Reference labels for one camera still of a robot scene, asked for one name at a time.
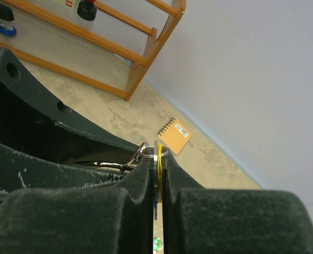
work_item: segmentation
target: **spiral notebook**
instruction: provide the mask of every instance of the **spiral notebook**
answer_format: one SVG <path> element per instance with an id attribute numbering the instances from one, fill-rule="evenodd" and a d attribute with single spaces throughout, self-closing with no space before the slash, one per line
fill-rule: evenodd
<path id="1" fill-rule="evenodd" d="M 178 155 L 192 135 L 177 119 L 171 118 L 158 132 L 158 138 Z"/>

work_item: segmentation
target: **white wall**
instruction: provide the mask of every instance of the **white wall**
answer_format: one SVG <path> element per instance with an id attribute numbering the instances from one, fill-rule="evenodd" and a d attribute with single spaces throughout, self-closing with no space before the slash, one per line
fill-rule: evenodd
<path id="1" fill-rule="evenodd" d="M 313 205 L 313 1 L 187 0 L 148 79 L 264 188 Z"/>

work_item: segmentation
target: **yellow strip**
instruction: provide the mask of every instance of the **yellow strip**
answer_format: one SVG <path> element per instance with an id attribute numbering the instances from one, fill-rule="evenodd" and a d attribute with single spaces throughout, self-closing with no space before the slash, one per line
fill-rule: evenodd
<path id="1" fill-rule="evenodd" d="M 158 145 L 157 149 L 157 195 L 158 195 L 158 203 L 162 203 L 162 144 Z"/>

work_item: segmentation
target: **wooden frame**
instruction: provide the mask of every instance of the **wooden frame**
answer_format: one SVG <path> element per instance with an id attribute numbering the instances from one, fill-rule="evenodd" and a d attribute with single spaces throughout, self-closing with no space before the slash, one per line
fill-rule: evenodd
<path id="1" fill-rule="evenodd" d="M 103 89 L 107 92 L 116 94 L 120 97 L 123 97 L 125 100 L 129 100 L 130 97 L 133 95 L 134 91 L 136 90 L 137 86 L 143 79 L 144 75 L 148 71 L 149 67 L 155 60 L 156 56 L 160 52 L 161 48 L 177 26 L 178 22 L 180 21 L 181 17 L 183 16 L 183 13 L 185 11 L 186 2 L 185 0 L 174 0 L 173 6 L 169 6 L 162 2 L 161 0 L 145 0 L 149 2 L 150 4 L 154 5 L 158 9 L 166 12 L 169 16 L 166 21 L 166 24 L 160 33 L 159 37 L 157 38 L 157 30 L 156 28 L 149 28 L 140 22 L 118 12 L 117 10 L 99 2 L 95 2 L 95 6 L 98 10 L 116 18 L 117 20 L 133 27 L 134 29 L 139 30 L 140 32 L 143 32 L 144 34 L 148 35 L 148 40 L 145 48 L 145 52 L 143 56 L 126 49 L 125 47 L 122 47 L 110 40 L 107 40 L 97 34 L 94 34 L 84 28 L 81 28 L 80 26 L 73 24 L 70 21 L 67 21 L 61 17 L 56 16 L 53 13 L 50 13 L 43 8 L 40 8 L 34 4 L 31 4 L 27 2 L 26 0 L 2 0 L 10 5 L 13 5 L 14 7 L 21 9 L 27 13 L 30 13 L 31 15 L 38 17 L 50 24 L 53 24 L 59 28 L 62 28 L 72 34 L 75 34 L 87 41 L 90 41 L 104 49 L 110 50 L 122 57 L 125 57 L 132 61 L 130 74 L 128 78 L 128 84 L 127 84 L 127 91 L 123 91 L 120 89 L 117 89 L 115 87 L 112 87 L 108 84 L 102 83 L 100 81 L 91 79 L 89 77 L 86 77 L 84 75 L 81 75 L 79 73 L 76 73 L 74 71 L 71 71 L 69 69 L 66 69 L 64 67 L 61 67 L 59 65 L 55 65 L 54 63 L 45 61 L 43 59 L 40 59 L 38 57 L 35 57 L 33 55 L 30 55 L 24 51 L 18 50 L 14 47 L 5 45 L 0 42 L 1 47 L 7 47 L 10 48 L 15 55 L 17 55 L 19 58 L 29 61 L 33 64 L 36 64 L 38 66 L 41 66 L 43 68 L 50 69 L 52 71 L 55 71 L 57 73 L 60 73 L 62 75 L 71 77 L 73 79 L 76 79 L 78 81 L 81 81 L 83 83 L 95 86 L 97 88 Z"/>

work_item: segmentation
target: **screw hole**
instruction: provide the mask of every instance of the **screw hole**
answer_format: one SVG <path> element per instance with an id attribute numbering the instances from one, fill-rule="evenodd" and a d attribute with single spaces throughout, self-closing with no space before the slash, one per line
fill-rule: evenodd
<path id="1" fill-rule="evenodd" d="M 72 112 L 71 108 L 65 105 L 63 102 L 58 102 L 57 108 L 64 114 L 70 114 Z"/>
<path id="2" fill-rule="evenodd" d="M 9 62 L 7 64 L 7 72 L 9 74 L 9 76 L 11 76 L 13 79 L 19 79 L 20 77 L 20 73 L 17 69 L 17 67 L 15 66 L 15 64 Z"/>

